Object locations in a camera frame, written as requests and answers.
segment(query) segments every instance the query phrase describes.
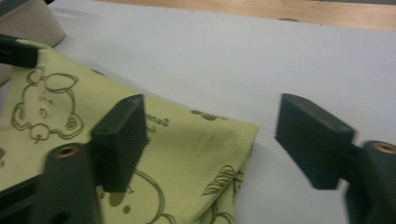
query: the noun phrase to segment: white table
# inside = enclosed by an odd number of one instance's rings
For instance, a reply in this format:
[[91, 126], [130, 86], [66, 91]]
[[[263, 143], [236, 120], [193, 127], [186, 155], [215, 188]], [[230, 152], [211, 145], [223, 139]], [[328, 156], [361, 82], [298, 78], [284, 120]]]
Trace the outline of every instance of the white table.
[[50, 5], [56, 49], [131, 87], [261, 126], [237, 223], [343, 224], [345, 184], [311, 189], [274, 139], [280, 94], [396, 143], [396, 33], [91, 0]]

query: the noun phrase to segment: wooden board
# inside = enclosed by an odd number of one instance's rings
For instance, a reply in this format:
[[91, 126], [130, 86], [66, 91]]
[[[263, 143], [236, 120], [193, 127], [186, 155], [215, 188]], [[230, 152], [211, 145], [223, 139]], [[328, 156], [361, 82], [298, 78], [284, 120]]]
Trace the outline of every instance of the wooden board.
[[396, 31], [396, 6], [304, 0], [100, 0]]

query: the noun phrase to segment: yellow fabric with cartoon print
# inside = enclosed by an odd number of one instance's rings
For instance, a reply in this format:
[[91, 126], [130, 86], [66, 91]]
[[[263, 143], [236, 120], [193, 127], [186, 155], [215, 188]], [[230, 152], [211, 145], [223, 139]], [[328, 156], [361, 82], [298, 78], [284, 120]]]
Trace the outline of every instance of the yellow fabric with cartoon print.
[[[140, 92], [40, 48], [14, 67], [0, 119], [0, 190], [38, 175], [47, 153], [86, 143], [119, 100]], [[97, 189], [105, 223], [232, 224], [258, 127], [145, 95], [149, 143], [125, 193]]]

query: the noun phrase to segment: black object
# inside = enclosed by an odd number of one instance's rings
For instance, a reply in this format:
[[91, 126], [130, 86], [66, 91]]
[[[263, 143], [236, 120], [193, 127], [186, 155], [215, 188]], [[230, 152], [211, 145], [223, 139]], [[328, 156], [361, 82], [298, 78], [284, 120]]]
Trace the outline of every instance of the black object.
[[15, 37], [0, 34], [0, 63], [34, 68], [37, 57], [38, 48], [22, 44]]
[[0, 223], [102, 223], [95, 187], [125, 191], [146, 143], [143, 96], [121, 100], [90, 143], [56, 147], [42, 175], [0, 193]]
[[282, 94], [276, 140], [315, 189], [349, 187], [346, 205], [351, 224], [396, 221], [396, 146], [370, 141], [352, 144], [355, 131], [318, 105]]

